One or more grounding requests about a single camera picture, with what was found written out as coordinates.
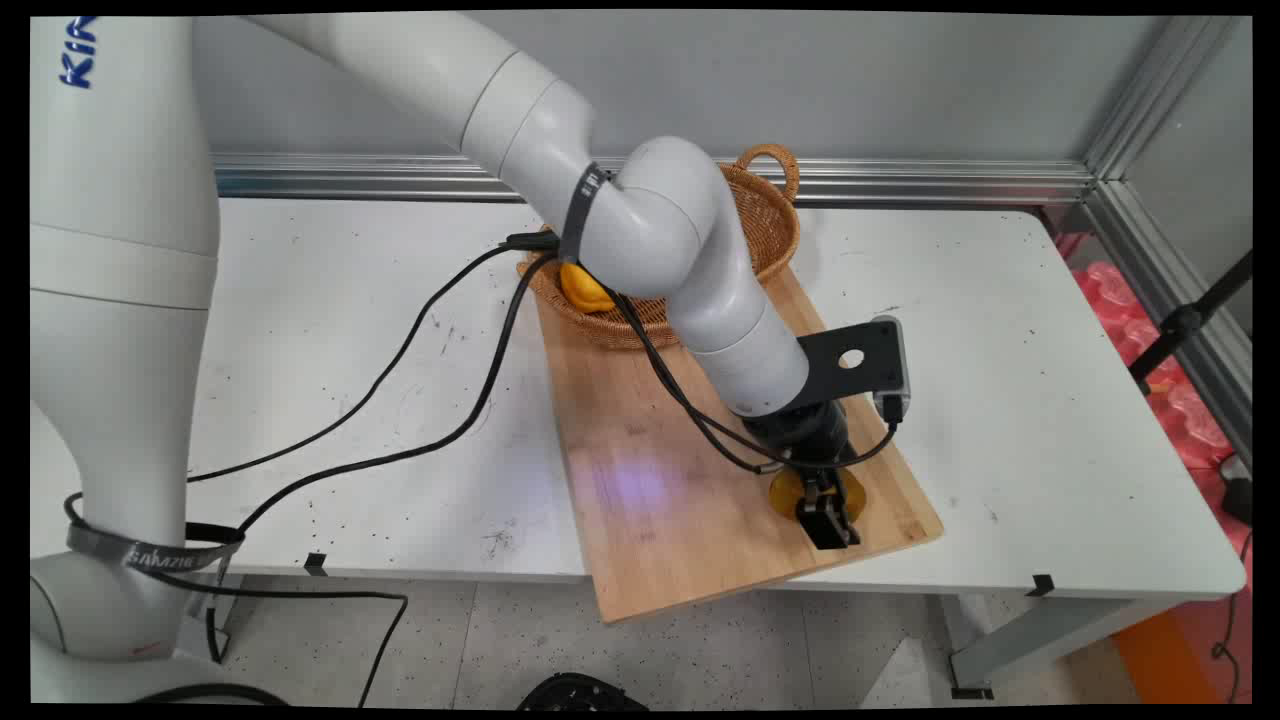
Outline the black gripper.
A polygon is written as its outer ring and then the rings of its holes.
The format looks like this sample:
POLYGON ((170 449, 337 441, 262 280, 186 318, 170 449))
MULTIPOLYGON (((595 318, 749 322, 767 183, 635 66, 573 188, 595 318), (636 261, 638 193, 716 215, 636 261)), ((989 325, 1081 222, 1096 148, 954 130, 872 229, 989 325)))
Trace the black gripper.
MULTIPOLYGON (((745 429, 760 446, 778 454, 788 451, 792 460, 832 464, 855 455, 846 413, 838 401, 748 416, 745 429)), ((858 546, 861 543, 856 520, 863 512, 863 486, 851 475, 847 470, 785 468, 773 475, 768 500, 797 501, 797 521, 817 550, 837 548, 837 523, 845 546, 858 546)))

